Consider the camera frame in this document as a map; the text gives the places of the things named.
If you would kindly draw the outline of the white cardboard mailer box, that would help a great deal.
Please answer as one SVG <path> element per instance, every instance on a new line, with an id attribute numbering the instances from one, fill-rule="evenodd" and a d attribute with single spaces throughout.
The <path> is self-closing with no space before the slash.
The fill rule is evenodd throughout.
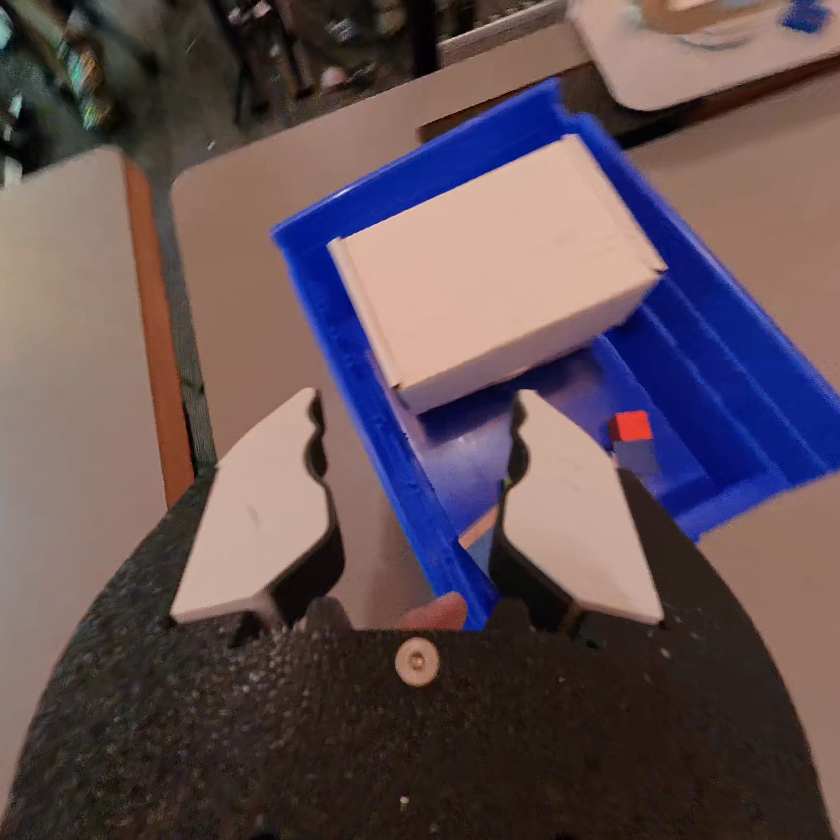
<path id="1" fill-rule="evenodd" d="M 590 344 L 667 271 L 579 135 L 328 252 L 385 386 L 416 416 Z"/>

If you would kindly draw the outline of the blue plastic bin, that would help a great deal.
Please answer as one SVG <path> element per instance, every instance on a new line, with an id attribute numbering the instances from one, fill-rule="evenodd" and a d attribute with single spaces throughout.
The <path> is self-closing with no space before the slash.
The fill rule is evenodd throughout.
<path id="1" fill-rule="evenodd" d="M 643 481 L 692 541 L 838 469 L 838 394 L 784 337 L 597 119 L 549 79 L 279 224 L 309 330 L 435 595 L 459 592 L 481 630 L 498 594 L 459 536 L 498 503 L 519 390 L 607 444 L 607 422 L 644 411 L 658 474 Z M 668 271 L 621 327 L 570 356 L 414 416 L 392 393 L 328 253 L 443 190 L 577 135 Z"/>

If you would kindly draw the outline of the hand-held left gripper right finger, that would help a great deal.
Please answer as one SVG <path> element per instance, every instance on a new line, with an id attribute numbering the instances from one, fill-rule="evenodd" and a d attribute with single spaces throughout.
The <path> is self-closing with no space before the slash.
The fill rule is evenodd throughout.
<path id="1" fill-rule="evenodd" d="M 664 609 L 618 469 L 540 394 L 520 390 L 489 549 L 498 595 L 530 626 L 580 626 L 603 615 L 657 626 Z"/>

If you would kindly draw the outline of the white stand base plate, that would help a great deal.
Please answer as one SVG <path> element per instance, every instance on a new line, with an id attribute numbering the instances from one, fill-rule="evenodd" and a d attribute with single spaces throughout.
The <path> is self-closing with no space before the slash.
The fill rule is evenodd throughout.
<path id="1" fill-rule="evenodd" d="M 611 98 L 654 112 L 837 58 L 838 2 L 826 6 L 831 20 L 816 34 L 791 31 L 769 10 L 743 27 L 743 44 L 720 49 L 636 26 L 626 2 L 570 2 L 568 19 Z"/>

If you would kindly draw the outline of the small blue plastic piece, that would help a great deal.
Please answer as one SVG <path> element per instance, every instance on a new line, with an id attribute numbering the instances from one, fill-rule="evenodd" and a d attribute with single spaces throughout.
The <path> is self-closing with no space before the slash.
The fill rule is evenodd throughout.
<path id="1" fill-rule="evenodd" d="M 803 34 L 815 36 L 833 22 L 834 13 L 826 2 L 788 2 L 780 16 L 780 27 Z"/>

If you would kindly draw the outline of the person's left hand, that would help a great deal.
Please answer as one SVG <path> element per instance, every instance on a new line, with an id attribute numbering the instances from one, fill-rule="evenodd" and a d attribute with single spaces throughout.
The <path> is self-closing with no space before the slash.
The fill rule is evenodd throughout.
<path id="1" fill-rule="evenodd" d="M 459 633 L 466 620 L 467 603 L 460 594 L 450 592 L 409 612 L 395 629 L 406 633 Z"/>

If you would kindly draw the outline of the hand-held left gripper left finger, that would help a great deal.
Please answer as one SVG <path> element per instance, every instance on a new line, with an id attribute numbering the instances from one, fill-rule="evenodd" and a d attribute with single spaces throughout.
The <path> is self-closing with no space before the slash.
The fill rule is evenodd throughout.
<path id="1" fill-rule="evenodd" d="M 305 387 L 217 464 L 170 617 L 293 626 L 343 574 L 321 394 Z"/>

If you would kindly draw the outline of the red cube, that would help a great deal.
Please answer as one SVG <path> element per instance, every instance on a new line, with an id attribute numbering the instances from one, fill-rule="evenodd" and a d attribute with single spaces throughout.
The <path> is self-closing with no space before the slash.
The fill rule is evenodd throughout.
<path id="1" fill-rule="evenodd" d="M 644 411 L 629 411 L 614 415 L 607 422 L 608 437 L 612 443 L 650 443 L 653 430 Z"/>

